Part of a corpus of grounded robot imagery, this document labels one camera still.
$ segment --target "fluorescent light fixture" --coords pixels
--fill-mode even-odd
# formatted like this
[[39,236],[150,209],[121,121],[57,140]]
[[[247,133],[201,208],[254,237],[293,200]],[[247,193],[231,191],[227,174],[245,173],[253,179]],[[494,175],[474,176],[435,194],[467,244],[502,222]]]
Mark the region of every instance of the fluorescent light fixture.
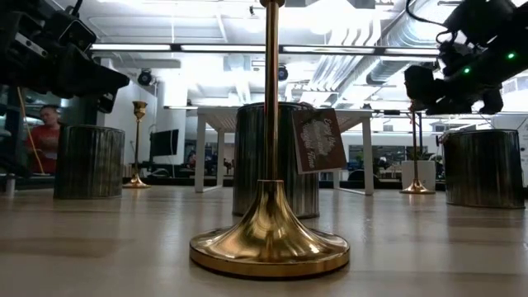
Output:
[[183,52],[264,53],[265,45],[182,45]]
[[379,57],[382,61],[408,61],[408,62],[436,62],[434,57],[395,57],[382,56]]
[[373,48],[350,46],[292,46],[282,48],[285,54],[373,54]]
[[107,51],[171,51],[170,45],[153,45],[153,44],[94,44],[92,50]]
[[164,106],[164,109],[173,109],[173,110],[196,110],[198,106]]
[[440,51],[438,49],[419,49],[419,48],[388,48],[385,54],[390,55],[430,55],[436,57]]
[[264,67],[266,66],[265,60],[253,60],[251,61],[251,67]]

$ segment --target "hanging tag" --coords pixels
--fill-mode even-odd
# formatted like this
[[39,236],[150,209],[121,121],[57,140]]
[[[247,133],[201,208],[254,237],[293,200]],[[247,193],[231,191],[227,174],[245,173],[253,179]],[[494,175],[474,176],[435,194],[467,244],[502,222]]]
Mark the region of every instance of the hanging tag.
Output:
[[293,111],[297,173],[344,168],[347,157],[333,108]]

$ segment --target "gold pole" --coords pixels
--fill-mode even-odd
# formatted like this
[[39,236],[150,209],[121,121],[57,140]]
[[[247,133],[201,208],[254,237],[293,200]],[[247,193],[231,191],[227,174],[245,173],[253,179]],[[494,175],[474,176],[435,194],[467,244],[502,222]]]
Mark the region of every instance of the gold pole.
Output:
[[343,267],[350,260],[345,239],[299,222],[285,198],[283,181],[277,179],[277,32],[279,7],[284,3],[261,0],[266,7],[266,180],[258,181],[256,197],[238,224],[198,234],[190,242],[195,263],[230,276],[313,276]]
[[261,1],[266,7],[266,84],[264,102],[264,145],[266,146],[266,179],[274,181],[277,176],[277,144],[279,135],[279,3],[275,1]]
[[132,180],[130,180],[129,183],[126,185],[123,185],[126,189],[144,189],[144,188],[150,188],[150,185],[145,184],[141,181],[141,178],[139,178],[139,160],[138,160],[138,153],[139,153],[139,123],[141,123],[141,118],[145,115],[145,108],[147,107],[147,103],[143,101],[133,101],[132,104],[134,104],[134,115],[135,115],[135,122],[136,122],[136,130],[135,130],[135,152],[134,152],[134,174],[132,174]]
[[418,178],[418,151],[416,144],[416,112],[412,111],[412,150],[414,152],[414,178],[411,186],[400,191],[402,194],[435,194],[434,191],[428,190]]

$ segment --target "ceiling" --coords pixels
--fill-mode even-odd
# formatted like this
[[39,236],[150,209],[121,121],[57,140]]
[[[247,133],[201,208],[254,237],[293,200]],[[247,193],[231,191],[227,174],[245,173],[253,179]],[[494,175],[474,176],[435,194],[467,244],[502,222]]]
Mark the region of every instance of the ceiling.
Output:
[[[46,1],[59,7],[76,2]],[[417,26],[402,16],[403,0],[375,0],[375,9],[361,8],[372,3],[369,0],[286,3],[280,9],[281,44],[434,47],[434,36],[442,29]],[[439,6],[438,0],[417,0],[414,7],[416,14],[438,21],[452,9]],[[265,39],[265,10],[255,0],[84,0],[80,13],[99,43],[261,45]],[[261,54],[111,53],[106,57],[120,63],[123,67],[118,69],[132,78],[145,67],[157,67],[153,73],[159,80],[170,80],[163,76],[168,68],[180,72],[193,105],[236,106],[263,100]],[[280,64],[287,67],[289,77],[280,83],[280,98],[336,108],[369,103],[373,108],[407,109],[402,71],[416,62],[282,54]],[[372,84],[367,78],[382,81]]]

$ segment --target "metal cylinder stool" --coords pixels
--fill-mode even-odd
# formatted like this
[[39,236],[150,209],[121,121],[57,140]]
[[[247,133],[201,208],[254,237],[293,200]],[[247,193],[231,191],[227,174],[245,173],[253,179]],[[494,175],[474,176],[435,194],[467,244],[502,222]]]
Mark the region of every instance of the metal cylinder stool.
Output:
[[62,128],[54,185],[55,199],[120,197],[125,132],[75,125]]
[[519,135],[515,130],[476,130],[444,140],[447,203],[524,209]]
[[[294,126],[291,112],[308,109],[297,103],[279,102],[279,178],[286,199],[300,219],[319,216],[318,174],[297,174]],[[237,113],[233,181],[233,214],[243,215],[257,194],[257,180],[265,174],[264,104],[240,107]]]

